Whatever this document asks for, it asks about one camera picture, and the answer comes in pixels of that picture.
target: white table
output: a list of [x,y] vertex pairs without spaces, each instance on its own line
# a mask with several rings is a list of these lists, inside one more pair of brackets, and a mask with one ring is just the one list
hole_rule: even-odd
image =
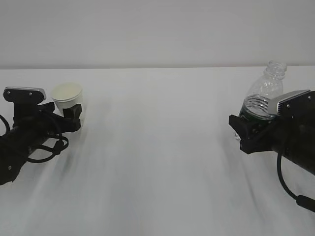
[[[263,69],[1,70],[0,90],[48,97],[77,81],[87,110],[60,156],[0,186],[0,235],[314,235],[315,215],[282,189],[276,155],[243,154],[228,125]],[[286,92],[314,87],[315,66],[288,68]],[[0,107],[12,124],[13,104],[0,98]],[[311,174],[283,161],[283,176],[315,197]]]

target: black cable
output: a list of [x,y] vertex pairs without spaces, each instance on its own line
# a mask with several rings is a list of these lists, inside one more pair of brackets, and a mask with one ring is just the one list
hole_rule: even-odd
[[2,115],[0,115],[0,119],[2,120],[2,122],[5,125],[5,134],[9,133],[11,129],[10,129],[10,125],[9,125],[8,121]]
[[[11,151],[13,151],[14,153],[16,153],[18,156],[22,157],[23,159],[25,159],[28,162],[31,163],[43,163],[43,162],[47,162],[50,161],[51,159],[53,159],[56,155],[59,155],[61,151],[65,150],[68,145],[69,145],[69,140],[68,138],[64,137],[62,135],[61,129],[59,127],[59,125],[57,124],[57,122],[50,116],[49,113],[46,113],[45,111],[42,112],[42,114],[47,117],[52,124],[54,125],[57,134],[58,135],[47,135],[48,138],[54,138],[54,139],[58,139],[58,141],[56,141],[55,146],[53,148],[48,147],[48,146],[44,146],[44,145],[34,145],[32,146],[35,149],[42,149],[42,150],[46,150],[51,152],[52,154],[44,159],[32,159],[29,158],[27,155],[25,155],[24,153],[18,151],[14,146],[12,146],[11,144],[9,144],[1,135],[0,135],[0,144],[3,144],[4,146],[6,146],[8,149],[10,149]],[[2,122],[5,125],[6,128],[6,134],[10,132],[10,125],[8,123],[8,121],[0,115],[0,119],[2,120]]]
[[297,199],[297,196],[292,193],[292,191],[288,188],[284,181],[284,177],[282,176],[282,170],[281,170],[281,158],[282,158],[282,152],[284,150],[284,145],[281,147],[281,149],[278,151],[278,157],[277,157],[277,173],[279,181],[284,188],[284,190],[287,192],[288,195],[290,195],[292,198]]

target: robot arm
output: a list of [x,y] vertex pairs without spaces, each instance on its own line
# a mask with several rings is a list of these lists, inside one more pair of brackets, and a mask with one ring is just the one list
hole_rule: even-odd
[[293,91],[272,99],[268,112],[275,118],[264,123],[230,115],[229,124],[241,138],[240,149],[246,154],[277,152],[277,171],[283,188],[298,205],[315,212],[315,200],[293,194],[281,172],[284,156],[315,175],[315,91]]
[[[0,136],[0,185],[14,181],[26,162],[43,163],[51,160],[68,147],[65,132],[75,132],[81,128],[79,116],[81,104],[64,109],[64,117],[54,114],[53,102],[39,105],[46,99],[40,88],[6,87],[3,93],[6,101],[14,103],[14,124],[10,129],[4,117],[6,133]],[[54,147],[44,146],[49,139],[57,139]],[[31,159],[36,150],[51,152],[45,159]]]

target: clear plastic bottle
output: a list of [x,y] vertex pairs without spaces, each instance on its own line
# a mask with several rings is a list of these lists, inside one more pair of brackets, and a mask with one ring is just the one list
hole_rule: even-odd
[[239,117],[246,120],[266,122],[274,118],[268,114],[270,99],[283,94],[282,80],[285,77],[286,64],[271,60],[261,76],[250,88],[244,99]]

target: white paper cup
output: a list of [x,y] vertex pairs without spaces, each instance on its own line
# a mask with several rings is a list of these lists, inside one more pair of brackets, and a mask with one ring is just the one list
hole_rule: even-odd
[[63,109],[73,107],[78,103],[81,104],[83,109],[82,87],[77,83],[68,82],[56,86],[52,91],[52,99],[62,115]]

